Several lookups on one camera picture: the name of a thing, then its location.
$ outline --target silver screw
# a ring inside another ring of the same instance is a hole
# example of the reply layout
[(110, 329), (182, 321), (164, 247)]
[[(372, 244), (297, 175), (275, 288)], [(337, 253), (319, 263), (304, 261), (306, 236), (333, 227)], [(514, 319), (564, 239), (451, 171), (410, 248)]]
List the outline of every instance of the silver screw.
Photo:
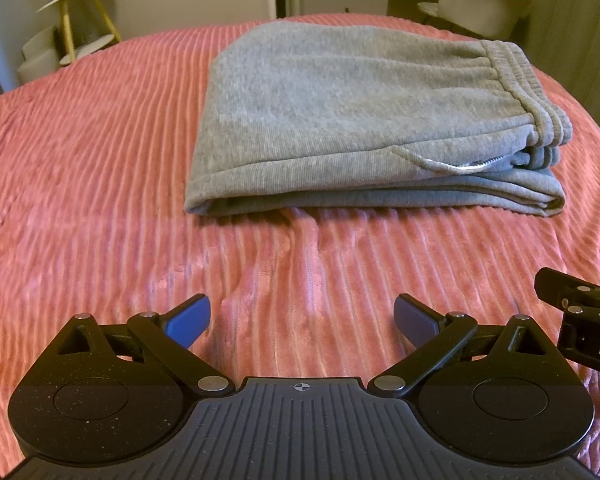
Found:
[(386, 392), (397, 392), (406, 386), (404, 379), (395, 375), (382, 375), (376, 378), (374, 384)]
[(209, 375), (198, 381), (198, 387), (206, 392), (221, 392), (229, 385), (224, 377)]

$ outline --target pink object on desk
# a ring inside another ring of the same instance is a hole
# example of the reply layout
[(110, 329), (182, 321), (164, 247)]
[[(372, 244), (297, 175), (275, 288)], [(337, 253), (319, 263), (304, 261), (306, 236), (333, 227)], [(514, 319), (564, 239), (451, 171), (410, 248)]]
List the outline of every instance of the pink object on desk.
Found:
[[(397, 18), (299, 21), (458, 38)], [(402, 292), (483, 324), (530, 314), (555, 340), (560, 313), (536, 299), (535, 273), (600, 283), (600, 128), (542, 73), (574, 127), (555, 168), (568, 201), (554, 218), (485, 207), (185, 215), (209, 63), (254, 25), (125, 41), (0, 97), (1, 475), (22, 458), (11, 392), (78, 312), (120, 323), (204, 292), (211, 327), (193, 350), (237, 383), (366, 383), (407, 350), (392, 319)], [(600, 374), (576, 369), (596, 406), (580, 459), (600, 475)]]

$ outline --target ribbed black plate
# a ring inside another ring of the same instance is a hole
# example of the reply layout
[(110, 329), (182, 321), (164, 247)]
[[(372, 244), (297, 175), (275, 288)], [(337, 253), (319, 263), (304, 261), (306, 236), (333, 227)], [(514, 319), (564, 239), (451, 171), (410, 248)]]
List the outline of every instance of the ribbed black plate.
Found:
[(11, 480), (595, 480), (565, 458), (529, 468), (485, 465), (439, 444), (402, 400), (356, 379), (248, 379), (201, 401), (160, 449), (104, 468), (33, 458)]

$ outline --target white chair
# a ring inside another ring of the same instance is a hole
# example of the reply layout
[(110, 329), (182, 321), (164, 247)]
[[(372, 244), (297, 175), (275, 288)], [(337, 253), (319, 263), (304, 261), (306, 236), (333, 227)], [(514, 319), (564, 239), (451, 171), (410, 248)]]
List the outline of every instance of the white chair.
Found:
[(442, 18), (488, 40), (507, 41), (533, 0), (439, 0), (421, 2), (418, 9), (428, 17)]
[(52, 74), (60, 68), (55, 31), (55, 27), (47, 27), (23, 45), (22, 56), (25, 61), (16, 71), (21, 85)]

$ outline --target pink bedspread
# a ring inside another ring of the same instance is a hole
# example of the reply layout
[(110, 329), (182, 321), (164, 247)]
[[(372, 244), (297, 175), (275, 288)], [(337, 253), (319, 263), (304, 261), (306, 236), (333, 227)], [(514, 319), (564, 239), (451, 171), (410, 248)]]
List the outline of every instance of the pink bedspread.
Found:
[[(303, 21), (453, 37), (396, 18)], [(555, 340), (560, 313), (536, 300), (536, 271), (600, 283), (600, 129), (542, 74), (574, 125), (555, 218), (480, 207), (186, 216), (209, 62), (253, 25), (126, 41), (0, 97), (0, 475), (22, 458), (10, 394), (78, 312), (120, 323), (204, 292), (212, 324), (193, 349), (237, 383), (366, 383), (408, 351), (392, 322), (401, 292), (486, 324), (531, 314)], [(581, 460), (600, 475), (600, 374), (577, 369), (596, 405)]]

